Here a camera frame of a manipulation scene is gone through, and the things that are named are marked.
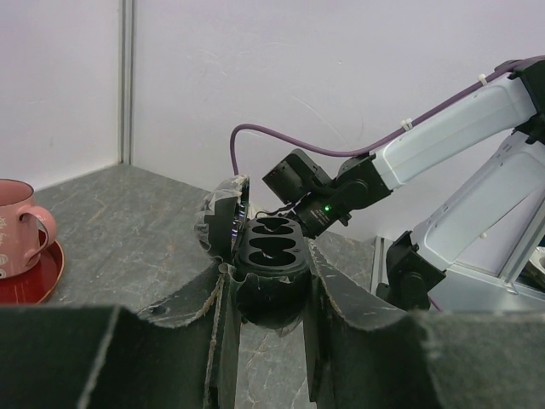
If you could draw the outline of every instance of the mug handle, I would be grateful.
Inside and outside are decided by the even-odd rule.
[[[40,254],[42,251],[51,246],[55,240],[57,240],[57,223],[55,222],[53,216],[51,216],[51,213],[40,206],[32,206],[22,209],[19,213],[19,218],[22,219],[26,215],[36,217],[45,228],[45,241],[43,244],[40,245],[37,250],[29,251],[27,254],[25,254],[25,258],[27,260],[26,263],[28,264],[33,257]]]

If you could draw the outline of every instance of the saucer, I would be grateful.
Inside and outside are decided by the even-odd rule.
[[[40,242],[45,233],[40,231]],[[43,251],[40,261],[23,274],[0,279],[0,304],[38,304],[46,301],[60,280],[65,254],[58,241]]]

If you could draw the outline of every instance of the white cable clip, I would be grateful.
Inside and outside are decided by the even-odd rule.
[[[403,121],[401,121],[401,127],[405,131],[412,130],[412,119],[408,118],[408,119],[404,119]]]

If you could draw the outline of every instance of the gray table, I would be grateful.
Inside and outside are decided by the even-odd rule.
[[[66,271],[50,304],[123,304],[138,311],[168,296],[209,265],[193,236],[206,192],[119,165],[38,192],[59,224]],[[332,263],[370,288],[373,246],[324,233]],[[311,408],[302,325],[286,337],[244,325],[237,408]]]

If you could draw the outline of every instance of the robotic arm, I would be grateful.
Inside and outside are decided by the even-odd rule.
[[[512,129],[496,153],[427,220],[387,253],[388,285],[377,296],[402,308],[430,307],[427,293],[483,232],[545,181],[545,58],[525,61],[372,154],[350,158],[330,178],[296,149],[263,181],[290,207],[307,237],[352,210],[387,197],[424,170]]]

